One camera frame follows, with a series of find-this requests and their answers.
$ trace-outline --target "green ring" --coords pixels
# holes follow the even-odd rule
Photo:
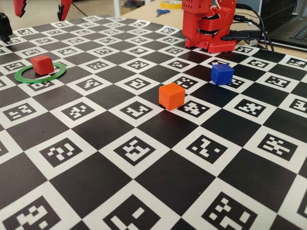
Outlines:
[[[43,82],[51,81],[53,79],[56,79],[56,78],[63,76],[64,73],[66,72],[66,67],[61,63],[53,62],[52,64],[59,68],[59,72],[56,73],[55,75],[51,76],[51,77],[43,78],[43,79],[26,79],[26,78],[23,78],[22,74],[24,72],[26,72],[29,69],[33,69],[33,66],[31,65],[31,66],[26,66],[26,67],[18,70],[18,72],[15,73],[15,79],[16,79],[16,81],[21,82],[21,83],[31,83],[31,84],[33,84],[33,83],[43,83]]]

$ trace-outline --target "black cable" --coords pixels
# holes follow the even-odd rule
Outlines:
[[[72,2],[72,4],[74,5],[74,7],[76,7],[76,8],[77,8],[77,10],[78,10],[78,11],[80,11],[80,12],[81,12],[81,13],[82,13],[82,14],[83,14],[85,17],[87,17],[87,15],[86,15],[85,13],[83,13],[83,11],[82,11],[82,10],[80,10],[80,9],[79,9],[79,8],[78,8],[78,7],[75,5],[75,3],[73,3],[73,2]]]

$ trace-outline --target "black object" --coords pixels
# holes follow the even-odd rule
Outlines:
[[[9,42],[9,36],[12,34],[13,32],[8,16],[6,16],[4,13],[0,13],[0,39],[3,42]]]

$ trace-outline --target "desk surface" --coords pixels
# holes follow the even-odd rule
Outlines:
[[[182,18],[183,18],[183,10],[171,10],[170,13],[167,13],[165,15],[162,15],[160,17],[156,17],[157,9],[161,9],[160,2],[163,0],[155,0],[151,2],[150,4],[144,5],[136,10],[133,10],[127,14],[124,14],[123,17],[132,18],[132,19],[138,19],[138,20],[146,20],[153,23],[159,23],[159,24],[165,24],[169,25],[178,29],[182,29]],[[253,14],[250,11],[245,10],[238,10],[236,13],[248,13]],[[250,30],[251,27],[248,27],[246,24],[233,24],[231,27],[233,30]],[[289,54],[296,56],[298,58],[305,58],[307,59],[307,52],[306,51],[300,51],[297,49],[292,48],[286,48],[278,45],[274,45],[274,49],[276,52],[283,53],[283,54]]]

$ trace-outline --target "checkerboard mat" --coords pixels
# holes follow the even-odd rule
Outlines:
[[[66,74],[16,82],[41,54]],[[216,86],[221,63],[235,75]],[[172,82],[186,98],[168,111]],[[307,230],[307,60],[186,49],[176,28],[120,17],[14,31],[0,43],[0,229]]]

